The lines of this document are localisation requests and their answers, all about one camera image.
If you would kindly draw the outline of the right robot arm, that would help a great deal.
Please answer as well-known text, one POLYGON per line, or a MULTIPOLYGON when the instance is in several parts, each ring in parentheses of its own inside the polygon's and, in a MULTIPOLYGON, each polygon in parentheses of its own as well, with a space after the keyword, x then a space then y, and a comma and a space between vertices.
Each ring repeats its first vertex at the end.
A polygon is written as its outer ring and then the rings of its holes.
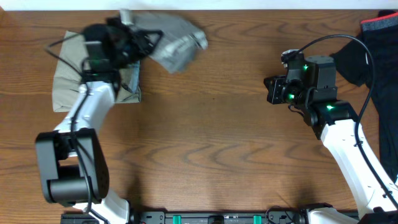
POLYGON ((302 116, 337 162, 358 210, 358 218, 352 218, 329 205, 317 205, 304 211, 304 221, 397 223, 397 185, 368 144, 353 107, 337 99, 333 59, 305 57, 291 49, 282 53, 281 61, 286 74, 264 79, 267 101, 287 103, 302 116))

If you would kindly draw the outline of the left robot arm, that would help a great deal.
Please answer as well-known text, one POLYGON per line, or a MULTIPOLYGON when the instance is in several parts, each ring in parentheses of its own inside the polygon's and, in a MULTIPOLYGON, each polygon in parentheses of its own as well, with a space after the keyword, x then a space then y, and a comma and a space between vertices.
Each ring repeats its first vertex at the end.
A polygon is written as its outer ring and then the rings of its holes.
POLYGON ((80 35, 88 55, 77 70, 78 98, 53 131, 35 139, 42 193, 48 203, 79 209, 92 223, 140 223, 140 214, 109 188, 97 133, 121 88, 120 71, 148 57, 164 33, 111 17, 80 35))

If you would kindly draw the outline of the grey shorts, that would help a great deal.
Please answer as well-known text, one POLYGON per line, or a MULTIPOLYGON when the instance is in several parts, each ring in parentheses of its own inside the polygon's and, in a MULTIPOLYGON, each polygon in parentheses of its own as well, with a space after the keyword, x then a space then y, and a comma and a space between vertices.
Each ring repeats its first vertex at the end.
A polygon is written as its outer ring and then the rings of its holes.
POLYGON ((185 70, 197 50, 208 48, 204 31, 188 20, 162 12, 120 11, 122 23, 133 31, 160 30, 163 36, 149 57, 169 73, 185 70))

